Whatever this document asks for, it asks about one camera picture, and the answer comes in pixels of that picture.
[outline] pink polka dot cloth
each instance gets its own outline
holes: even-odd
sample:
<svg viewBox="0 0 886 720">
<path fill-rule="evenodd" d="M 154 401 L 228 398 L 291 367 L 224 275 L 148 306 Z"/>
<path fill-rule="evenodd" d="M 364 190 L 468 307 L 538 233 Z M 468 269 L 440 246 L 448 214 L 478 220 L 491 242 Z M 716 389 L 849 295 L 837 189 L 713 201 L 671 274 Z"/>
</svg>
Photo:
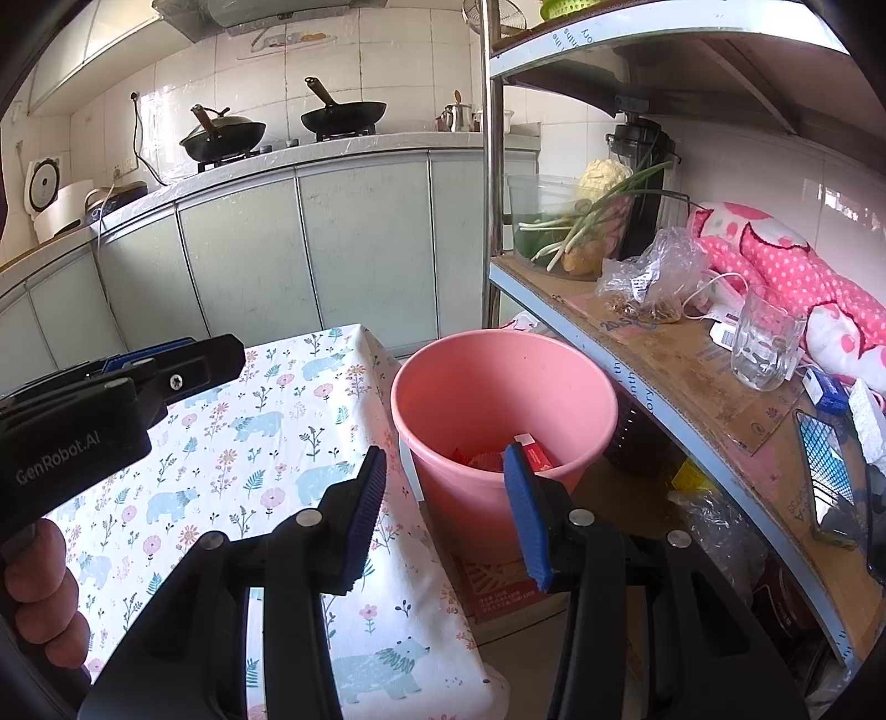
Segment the pink polka dot cloth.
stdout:
<svg viewBox="0 0 886 720">
<path fill-rule="evenodd" d="M 754 207 L 704 203 L 688 227 L 717 272 L 737 272 L 749 284 L 767 285 L 809 315 L 804 344 L 823 370 L 851 384 L 862 378 L 886 392 L 886 308 L 838 275 L 789 227 Z M 744 283 L 725 278 L 744 293 Z"/>
</svg>

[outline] phone screen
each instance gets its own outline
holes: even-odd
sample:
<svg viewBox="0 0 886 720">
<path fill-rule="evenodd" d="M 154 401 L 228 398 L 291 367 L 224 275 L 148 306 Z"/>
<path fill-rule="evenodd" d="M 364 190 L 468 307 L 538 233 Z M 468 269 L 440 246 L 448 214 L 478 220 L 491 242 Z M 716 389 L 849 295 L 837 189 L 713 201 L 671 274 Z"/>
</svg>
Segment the phone screen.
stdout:
<svg viewBox="0 0 886 720">
<path fill-rule="evenodd" d="M 814 529 L 823 540 L 855 547 L 861 526 L 836 431 L 802 411 L 797 411 L 797 428 L 809 466 Z"/>
</svg>

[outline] floral tablecloth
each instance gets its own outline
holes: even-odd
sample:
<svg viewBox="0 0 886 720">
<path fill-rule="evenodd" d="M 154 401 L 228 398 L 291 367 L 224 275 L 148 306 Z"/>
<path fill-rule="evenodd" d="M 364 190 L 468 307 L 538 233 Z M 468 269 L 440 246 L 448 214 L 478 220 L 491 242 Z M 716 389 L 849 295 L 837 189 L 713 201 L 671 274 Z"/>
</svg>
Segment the floral tablecloth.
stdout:
<svg viewBox="0 0 886 720">
<path fill-rule="evenodd" d="M 358 325 L 252 348 L 239 380 L 169 409 L 148 458 L 51 514 L 92 629 L 93 677 L 201 533 L 269 532 L 354 477 L 376 444 L 387 491 L 364 575 L 346 597 L 323 598 L 345 717 L 504 717 L 507 684 L 480 660 L 400 462 L 390 413 L 398 367 Z M 265 716 L 261 599 L 253 589 L 250 720 Z"/>
</svg>

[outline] metal pole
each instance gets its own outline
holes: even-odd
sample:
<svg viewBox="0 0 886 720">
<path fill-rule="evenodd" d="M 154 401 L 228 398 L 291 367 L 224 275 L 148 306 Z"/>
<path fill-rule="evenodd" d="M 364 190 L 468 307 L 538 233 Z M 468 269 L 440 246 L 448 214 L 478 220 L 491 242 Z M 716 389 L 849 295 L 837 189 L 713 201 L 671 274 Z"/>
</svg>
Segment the metal pole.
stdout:
<svg viewBox="0 0 886 720">
<path fill-rule="evenodd" d="M 489 76 L 489 56 L 501 38 L 498 0 L 480 0 L 480 80 L 483 86 L 483 203 L 486 243 L 483 251 L 483 326 L 499 326 L 498 287 L 489 282 L 489 262 L 501 254 L 501 212 L 504 184 L 504 88 Z"/>
</svg>

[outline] metal screw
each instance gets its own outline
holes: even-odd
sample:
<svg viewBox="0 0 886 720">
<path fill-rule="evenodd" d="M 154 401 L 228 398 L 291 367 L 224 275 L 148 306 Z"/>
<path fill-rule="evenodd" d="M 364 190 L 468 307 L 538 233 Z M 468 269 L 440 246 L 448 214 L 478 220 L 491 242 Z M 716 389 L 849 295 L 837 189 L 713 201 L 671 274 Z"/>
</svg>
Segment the metal screw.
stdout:
<svg viewBox="0 0 886 720">
<path fill-rule="evenodd" d="M 667 541 L 673 547 L 680 548 L 689 547 L 692 544 L 692 538 L 686 530 L 671 530 L 667 534 Z"/>
<path fill-rule="evenodd" d="M 590 510 L 585 510 L 582 507 L 577 507 L 575 510 L 569 511 L 569 522 L 573 525 L 578 525 L 580 528 L 586 528 L 588 525 L 593 525 L 594 514 Z"/>
<path fill-rule="evenodd" d="M 298 522 L 302 528 L 312 528 L 314 525 L 319 525 L 320 520 L 322 519 L 323 513 L 319 510 L 315 510 L 313 507 L 308 507 L 295 516 L 295 521 Z"/>
<path fill-rule="evenodd" d="M 211 532 L 205 533 L 200 538 L 200 547 L 204 550 L 215 550 L 218 547 L 222 546 L 224 542 L 224 533 L 220 533 L 218 530 L 212 530 Z"/>
</svg>

